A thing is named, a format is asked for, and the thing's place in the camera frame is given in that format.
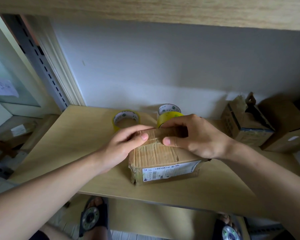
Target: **cardboard carton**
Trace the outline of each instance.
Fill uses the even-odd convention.
[[[196,177],[202,162],[209,161],[177,147],[162,144],[166,136],[187,137],[186,127],[147,129],[148,140],[128,155],[131,181],[136,185],[168,182]]]
[[[229,101],[221,120],[228,136],[249,146],[261,146],[274,133],[274,129],[256,106],[252,93],[246,100],[237,96]]]
[[[300,110],[283,96],[265,99],[259,108],[276,130],[261,149],[283,153],[299,151]]]

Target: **left hand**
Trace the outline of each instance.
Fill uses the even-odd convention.
[[[128,156],[129,152],[148,140],[147,133],[130,138],[133,133],[152,128],[151,126],[139,124],[120,129],[107,144],[102,146],[99,150],[87,155],[87,157],[94,157],[95,160],[98,160],[101,166],[100,173],[106,173],[122,162]]]

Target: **hand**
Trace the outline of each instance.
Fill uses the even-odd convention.
[[[161,127],[181,125],[188,128],[188,137],[164,137],[162,141],[164,145],[184,148],[203,158],[227,159],[233,145],[237,143],[195,114],[174,117]]]
[[[120,129],[107,144],[87,155],[87,157],[94,157],[100,162],[98,166],[101,167],[99,168],[101,169],[100,173],[108,172],[115,165],[122,162],[128,156],[129,152],[145,143],[149,137],[147,133],[143,133],[131,138],[132,134],[152,128],[151,126],[139,124]]]

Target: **tape roll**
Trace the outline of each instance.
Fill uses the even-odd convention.
[[[121,129],[117,126],[117,123],[126,118],[134,119],[137,124],[140,124],[140,115],[137,112],[132,110],[124,110],[117,113],[112,119],[112,125],[115,132]]]
[[[165,123],[166,121],[174,118],[174,117],[179,117],[183,116],[182,113],[175,112],[175,111],[170,111],[170,112],[165,112],[159,116],[157,119],[157,127],[160,128],[160,126]]]
[[[174,104],[164,104],[158,108],[158,115],[160,116],[166,112],[172,112],[172,111],[181,113],[181,109],[178,106]]]

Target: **sandal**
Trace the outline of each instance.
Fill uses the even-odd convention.
[[[102,204],[98,206],[88,207],[89,203],[94,200],[96,196],[91,196],[80,217],[79,237],[83,237],[84,233],[90,231],[95,227],[106,227],[108,229],[108,208],[105,199],[101,197]]]

